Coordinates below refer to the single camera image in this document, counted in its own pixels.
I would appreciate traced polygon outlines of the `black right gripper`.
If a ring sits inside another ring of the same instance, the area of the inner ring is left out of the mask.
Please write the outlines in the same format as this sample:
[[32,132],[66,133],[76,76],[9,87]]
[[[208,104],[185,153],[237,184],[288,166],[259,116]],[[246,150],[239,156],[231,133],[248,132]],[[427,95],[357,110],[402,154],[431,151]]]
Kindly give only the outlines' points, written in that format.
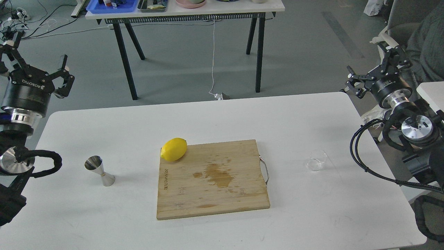
[[359,75],[351,66],[347,66],[349,74],[345,92],[351,91],[362,99],[369,90],[381,108],[394,109],[412,95],[412,88],[398,75],[410,69],[412,63],[400,45],[393,47],[382,41],[377,46],[382,60],[378,69],[374,68],[367,75]]

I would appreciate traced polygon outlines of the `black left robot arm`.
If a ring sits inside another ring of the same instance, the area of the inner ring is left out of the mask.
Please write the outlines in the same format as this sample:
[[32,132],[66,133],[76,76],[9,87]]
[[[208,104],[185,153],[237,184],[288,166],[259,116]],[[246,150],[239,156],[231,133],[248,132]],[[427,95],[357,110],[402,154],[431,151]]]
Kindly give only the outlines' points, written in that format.
[[13,63],[13,70],[9,70],[1,62],[1,75],[9,83],[1,103],[0,172],[2,176],[15,177],[9,186],[0,188],[2,226],[10,223],[26,205],[21,193],[30,177],[45,177],[61,168],[62,158],[58,153],[30,150],[25,143],[38,121],[46,116],[51,95],[66,98],[75,80],[66,66],[67,55],[62,56],[60,69],[51,74],[27,64],[18,52],[23,34],[23,31],[15,33],[0,46],[1,54]]

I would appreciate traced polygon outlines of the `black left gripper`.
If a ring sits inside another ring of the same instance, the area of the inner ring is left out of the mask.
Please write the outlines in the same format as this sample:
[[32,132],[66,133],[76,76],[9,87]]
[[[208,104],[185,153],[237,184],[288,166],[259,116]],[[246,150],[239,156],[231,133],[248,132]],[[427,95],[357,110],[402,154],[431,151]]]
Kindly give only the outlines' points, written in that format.
[[[13,35],[12,40],[1,44],[1,75],[9,80],[1,103],[1,109],[12,113],[14,109],[27,110],[40,117],[46,117],[51,94],[59,99],[68,97],[75,77],[67,66],[68,55],[62,55],[60,68],[49,74],[38,68],[29,68],[29,65],[18,52],[18,46],[24,31]],[[6,55],[13,64],[14,70],[9,72],[4,65],[2,55]],[[55,89],[53,80],[61,77],[62,86]]]

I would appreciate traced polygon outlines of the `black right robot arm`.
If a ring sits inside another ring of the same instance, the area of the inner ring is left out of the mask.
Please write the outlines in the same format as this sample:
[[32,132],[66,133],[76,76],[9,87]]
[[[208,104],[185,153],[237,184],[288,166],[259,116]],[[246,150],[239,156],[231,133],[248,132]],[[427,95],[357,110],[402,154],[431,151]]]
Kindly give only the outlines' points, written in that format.
[[[358,98],[369,92],[379,106],[391,109],[389,118],[372,118],[354,133],[350,154],[365,172],[395,184],[443,193],[443,112],[432,111],[426,101],[412,102],[412,88],[401,80],[399,72],[410,67],[410,61],[398,44],[377,42],[382,62],[365,75],[348,66],[346,91]],[[358,144],[362,134],[372,125],[382,124],[382,138],[389,146],[404,153],[402,161],[417,182],[384,177],[361,160]]]

